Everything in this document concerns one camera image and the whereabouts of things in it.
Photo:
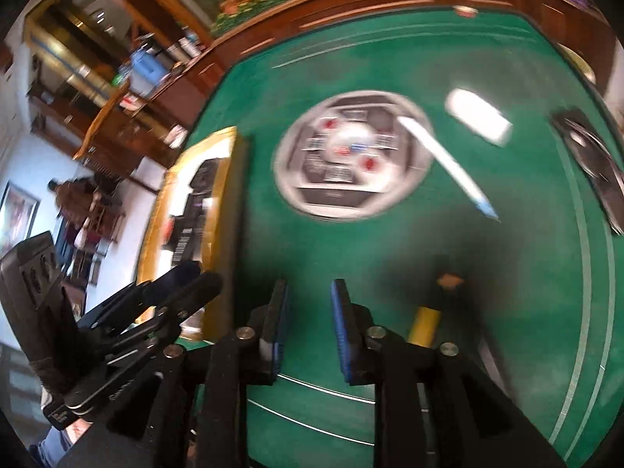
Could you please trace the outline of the blue sleeved left forearm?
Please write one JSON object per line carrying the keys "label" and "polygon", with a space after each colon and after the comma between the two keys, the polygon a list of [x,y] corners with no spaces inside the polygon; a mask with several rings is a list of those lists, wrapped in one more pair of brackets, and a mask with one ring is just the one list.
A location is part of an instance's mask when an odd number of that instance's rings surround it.
{"label": "blue sleeved left forearm", "polygon": [[56,468],[64,455],[90,427],[91,423],[81,418],[63,430],[51,427],[43,440],[28,446],[28,453],[37,467]]}

